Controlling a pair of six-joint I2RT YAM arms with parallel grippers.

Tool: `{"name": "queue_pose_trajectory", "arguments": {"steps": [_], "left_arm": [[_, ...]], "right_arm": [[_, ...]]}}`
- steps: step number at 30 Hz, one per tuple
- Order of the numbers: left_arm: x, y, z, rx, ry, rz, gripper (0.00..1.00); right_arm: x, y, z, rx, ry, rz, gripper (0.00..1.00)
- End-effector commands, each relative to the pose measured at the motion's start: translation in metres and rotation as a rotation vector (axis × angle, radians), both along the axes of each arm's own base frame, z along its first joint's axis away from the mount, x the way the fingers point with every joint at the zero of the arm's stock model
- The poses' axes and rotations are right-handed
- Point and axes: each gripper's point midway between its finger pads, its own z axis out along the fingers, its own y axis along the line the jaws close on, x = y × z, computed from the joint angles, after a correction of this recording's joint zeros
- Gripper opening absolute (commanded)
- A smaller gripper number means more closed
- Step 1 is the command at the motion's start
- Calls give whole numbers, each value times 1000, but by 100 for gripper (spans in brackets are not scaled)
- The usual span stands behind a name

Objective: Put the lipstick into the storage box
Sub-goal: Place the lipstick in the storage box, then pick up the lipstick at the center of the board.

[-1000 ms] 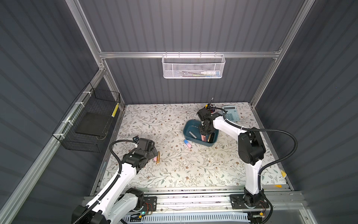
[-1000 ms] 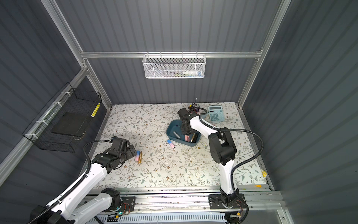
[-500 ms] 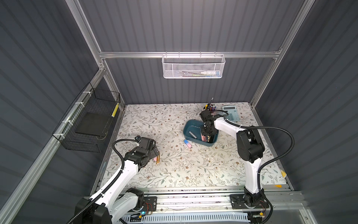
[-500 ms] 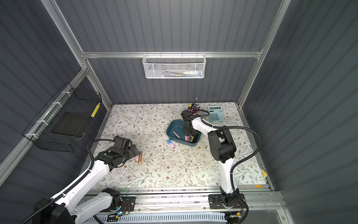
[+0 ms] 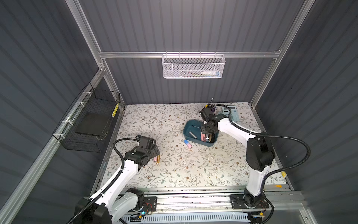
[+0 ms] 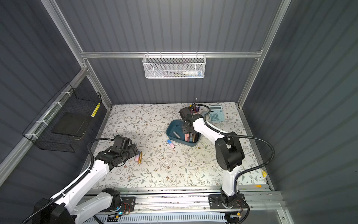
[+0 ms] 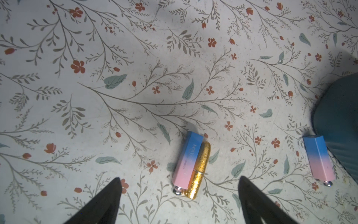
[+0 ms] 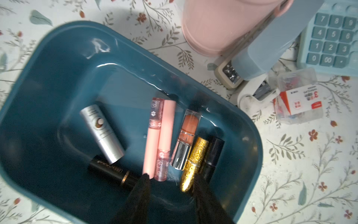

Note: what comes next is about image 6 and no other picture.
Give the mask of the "pink lip gloss tube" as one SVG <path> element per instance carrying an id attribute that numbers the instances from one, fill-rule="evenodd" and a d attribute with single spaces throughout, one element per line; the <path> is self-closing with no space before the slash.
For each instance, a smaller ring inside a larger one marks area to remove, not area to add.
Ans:
<path id="1" fill-rule="evenodd" d="M 185 134 L 185 141 L 186 141 L 186 142 L 189 142 L 189 141 L 190 141 L 190 137 L 189 137 L 189 134 L 188 134 L 188 133 Z"/>

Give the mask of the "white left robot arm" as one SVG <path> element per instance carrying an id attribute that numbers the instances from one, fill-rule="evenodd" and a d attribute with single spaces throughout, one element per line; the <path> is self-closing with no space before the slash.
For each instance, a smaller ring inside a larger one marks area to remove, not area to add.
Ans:
<path id="1" fill-rule="evenodd" d="M 97 196 L 80 204 L 83 196 L 113 168 L 139 154 L 137 146 L 111 147 L 92 157 L 81 175 L 50 199 L 41 199 L 34 206 L 33 224 L 82 224 L 97 213 L 109 210 L 119 216 L 134 211 L 135 198 L 123 199 L 119 191 L 103 189 Z"/>

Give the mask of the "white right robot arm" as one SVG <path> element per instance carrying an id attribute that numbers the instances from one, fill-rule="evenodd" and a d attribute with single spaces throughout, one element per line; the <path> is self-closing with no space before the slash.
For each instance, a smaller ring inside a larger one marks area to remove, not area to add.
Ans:
<path id="1" fill-rule="evenodd" d="M 229 208 L 238 199 L 236 176 L 240 172 L 245 155 L 239 138 L 230 137 L 228 132 L 221 131 L 209 123 L 206 116 L 210 114 L 210 108 L 201 104 L 199 106 L 207 108 L 208 112 L 204 115 L 193 114 L 193 106 L 179 110 L 179 115 L 184 122 L 183 133 L 200 133 L 214 144 L 216 161 L 223 170 L 221 200 L 223 205 Z"/>

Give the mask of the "gold glitter lipstick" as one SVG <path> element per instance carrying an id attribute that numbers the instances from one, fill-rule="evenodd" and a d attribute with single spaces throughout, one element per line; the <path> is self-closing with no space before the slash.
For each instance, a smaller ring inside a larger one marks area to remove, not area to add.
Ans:
<path id="1" fill-rule="evenodd" d="M 138 164 L 140 164 L 142 162 L 142 157 L 143 157 L 143 152 L 141 151 L 139 153 L 139 157 L 138 157 Z"/>

